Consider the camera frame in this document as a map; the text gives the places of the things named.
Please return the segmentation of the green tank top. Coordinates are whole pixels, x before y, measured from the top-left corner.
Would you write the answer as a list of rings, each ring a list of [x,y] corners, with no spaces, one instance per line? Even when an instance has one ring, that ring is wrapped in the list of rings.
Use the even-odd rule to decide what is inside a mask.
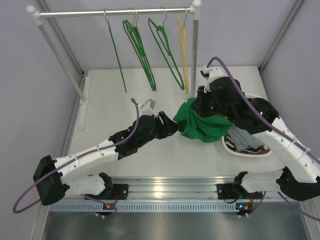
[[[195,97],[185,100],[173,117],[173,120],[180,126],[180,134],[188,139],[197,139],[204,143],[219,141],[234,124],[218,115],[200,117],[192,109],[195,101]]]

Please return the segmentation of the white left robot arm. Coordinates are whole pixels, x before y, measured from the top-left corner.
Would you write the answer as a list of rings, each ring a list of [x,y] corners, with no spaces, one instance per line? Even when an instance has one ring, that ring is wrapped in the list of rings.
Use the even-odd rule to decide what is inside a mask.
[[[114,185],[106,173],[107,164],[137,153],[154,139],[170,137],[179,128],[163,111],[158,115],[141,115],[128,128],[89,149],[56,159],[50,155],[43,157],[33,174],[40,202],[49,206],[77,195],[109,198]]]

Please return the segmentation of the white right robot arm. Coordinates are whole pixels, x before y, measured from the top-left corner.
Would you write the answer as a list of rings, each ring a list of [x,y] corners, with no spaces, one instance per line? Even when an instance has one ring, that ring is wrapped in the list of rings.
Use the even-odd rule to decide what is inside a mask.
[[[318,158],[295,138],[269,101],[249,97],[238,80],[223,76],[198,87],[192,108],[201,117],[225,117],[283,162],[274,171],[240,172],[230,187],[238,198],[255,192],[280,192],[300,202],[319,197]]]

